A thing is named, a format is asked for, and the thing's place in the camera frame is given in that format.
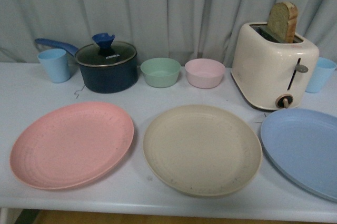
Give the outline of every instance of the cream toaster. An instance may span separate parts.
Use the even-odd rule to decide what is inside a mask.
[[[319,49],[297,33],[293,43],[280,43],[264,32],[266,25],[246,23],[240,29],[232,77],[256,108],[297,107],[316,66]]]

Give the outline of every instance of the toast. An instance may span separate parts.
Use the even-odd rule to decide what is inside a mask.
[[[284,43],[294,41],[298,9],[291,2],[276,3],[270,10],[267,27]]]

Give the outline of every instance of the bowl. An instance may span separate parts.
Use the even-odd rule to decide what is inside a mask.
[[[198,88],[213,88],[220,84],[225,73],[225,66],[208,58],[197,58],[185,65],[187,80]]]
[[[157,88],[173,86],[177,82],[180,68],[178,61],[166,57],[148,59],[141,64],[146,83]]]

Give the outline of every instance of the toaster lever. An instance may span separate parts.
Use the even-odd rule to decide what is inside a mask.
[[[307,73],[309,69],[305,65],[297,64],[295,66],[295,70],[300,72],[300,73]]]

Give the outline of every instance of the plate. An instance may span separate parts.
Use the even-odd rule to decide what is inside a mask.
[[[337,201],[337,118],[308,109],[281,109],[262,123],[264,149],[301,188]]]
[[[87,184],[109,172],[133,139],[130,116],[104,102],[84,102],[48,113],[14,143],[10,166],[21,182],[55,190]]]
[[[262,161],[254,131],[217,107],[187,105],[155,118],[144,135],[145,159],[164,183],[193,196],[224,196],[247,185]]]

